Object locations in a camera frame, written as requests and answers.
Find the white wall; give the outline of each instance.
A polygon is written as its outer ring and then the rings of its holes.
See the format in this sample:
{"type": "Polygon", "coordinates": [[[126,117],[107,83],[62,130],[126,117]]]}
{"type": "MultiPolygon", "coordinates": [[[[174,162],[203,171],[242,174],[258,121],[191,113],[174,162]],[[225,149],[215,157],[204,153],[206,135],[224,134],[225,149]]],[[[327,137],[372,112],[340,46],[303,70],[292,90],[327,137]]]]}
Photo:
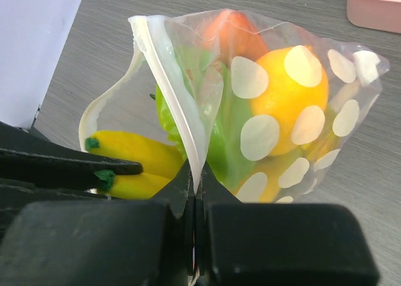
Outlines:
{"type": "Polygon", "coordinates": [[[0,0],[0,121],[30,128],[81,0],[0,0]]]}

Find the plastic bag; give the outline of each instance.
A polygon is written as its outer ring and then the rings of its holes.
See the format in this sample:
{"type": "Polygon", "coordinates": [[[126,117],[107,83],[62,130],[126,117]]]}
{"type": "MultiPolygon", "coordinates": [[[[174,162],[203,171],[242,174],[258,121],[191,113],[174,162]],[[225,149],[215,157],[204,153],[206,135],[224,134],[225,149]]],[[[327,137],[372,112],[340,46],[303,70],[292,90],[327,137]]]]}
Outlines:
{"type": "Polygon", "coordinates": [[[362,45],[247,11],[128,21],[131,65],[85,111],[82,150],[98,129],[143,134],[146,125],[149,136],[188,158],[195,191],[207,161],[244,202],[292,202],[312,191],[389,69],[362,45]]]}

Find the toy banana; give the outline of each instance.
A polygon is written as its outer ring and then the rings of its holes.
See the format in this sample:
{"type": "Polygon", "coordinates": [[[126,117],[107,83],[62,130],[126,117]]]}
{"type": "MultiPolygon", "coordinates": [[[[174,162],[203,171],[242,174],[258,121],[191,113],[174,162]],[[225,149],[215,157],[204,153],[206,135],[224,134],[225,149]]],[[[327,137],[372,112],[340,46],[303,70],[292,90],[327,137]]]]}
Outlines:
{"type": "Polygon", "coordinates": [[[184,160],[174,146],[138,134],[101,130],[86,139],[85,148],[99,156],[140,162],[143,173],[115,175],[104,170],[96,173],[103,180],[99,193],[122,199],[148,199],[160,191],[178,173],[184,160]]]}
{"type": "Polygon", "coordinates": [[[174,146],[124,131],[98,131],[86,139],[85,149],[92,154],[140,162],[145,173],[168,179],[173,179],[184,163],[174,146]]]}

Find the toy fruit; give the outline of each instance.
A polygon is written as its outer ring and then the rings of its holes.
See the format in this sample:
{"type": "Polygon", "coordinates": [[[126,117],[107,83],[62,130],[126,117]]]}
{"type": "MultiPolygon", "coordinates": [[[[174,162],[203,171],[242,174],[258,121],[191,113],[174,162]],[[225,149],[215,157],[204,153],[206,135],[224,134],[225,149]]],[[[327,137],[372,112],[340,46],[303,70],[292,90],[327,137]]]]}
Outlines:
{"type": "Polygon", "coordinates": [[[174,146],[129,132],[101,130],[85,144],[89,153],[140,162],[145,173],[167,179],[173,179],[184,163],[174,146]]]}
{"type": "Polygon", "coordinates": [[[257,60],[268,52],[258,29],[244,13],[230,9],[220,15],[203,32],[204,47],[213,50],[218,37],[222,61],[229,65],[235,56],[257,60]]]}
{"type": "Polygon", "coordinates": [[[108,191],[98,190],[97,193],[121,199],[149,199],[169,182],[171,179],[144,172],[138,175],[116,175],[108,191]]]}
{"type": "Polygon", "coordinates": [[[296,148],[282,156],[265,157],[258,161],[253,172],[234,191],[242,202],[272,203],[281,189],[298,184],[309,169],[309,162],[296,148]]]}
{"type": "Polygon", "coordinates": [[[280,156],[316,140],[325,124],[329,92],[327,75],[317,57],[305,46],[294,46],[271,51],[256,63],[266,71],[268,84],[262,94],[249,99],[255,116],[249,125],[259,126],[260,140],[256,135],[246,138],[243,152],[247,158],[280,156]]]}
{"type": "MultiPolygon", "coordinates": [[[[191,90],[201,90],[202,87],[207,86],[203,82],[206,70],[211,66],[211,61],[206,63],[205,60],[213,60],[215,58],[212,53],[205,50],[202,50],[201,54],[199,54],[199,50],[194,51],[193,48],[186,48],[185,52],[188,53],[188,57],[182,51],[180,57],[177,57],[177,62],[183,72],[186,87],[191,90]],[[197,67],[191,66],[191,61],[184,61],[191,59],[191,56],[192,59],[198,59],[197,67]]],[[[212,128],[206,161],[209,163],[217,180],[227,188],[231,188],[235,187],[241,179],[247,176],[254,166],[253,161],[243,156],[240,148],[241,129],[252,114],[247,100],[240,99],[232,93],[229,70],[221,62],[219,62],[219,66],[221,67],[224,88],[221,104],[212,128]]],[[[162,128],[167,131],[169,134],[168,139],[177,146],[182,157],[186,158],[177,126],[159,87],[156,88],[155,100],[162,128]]]]}

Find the gray table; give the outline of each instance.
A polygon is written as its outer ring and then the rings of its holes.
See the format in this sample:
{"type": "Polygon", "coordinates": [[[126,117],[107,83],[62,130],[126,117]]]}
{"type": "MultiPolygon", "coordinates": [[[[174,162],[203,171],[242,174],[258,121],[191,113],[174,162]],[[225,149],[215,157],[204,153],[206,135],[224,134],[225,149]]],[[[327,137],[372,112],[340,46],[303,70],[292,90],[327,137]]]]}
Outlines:
{"type": "Polygon", "coordinates": [[[320,36],[358,41],[387,57],[384,91],[317,191],[304,201],[340,203],[359,218],[383,275],[401,285],[401,35],[357,28],[346,0],[83,0],[36,127],[78,148],[85,107],[125,73],[132,57],[127,18],[178,16],[206,9],[250,9],[320,36]]]}

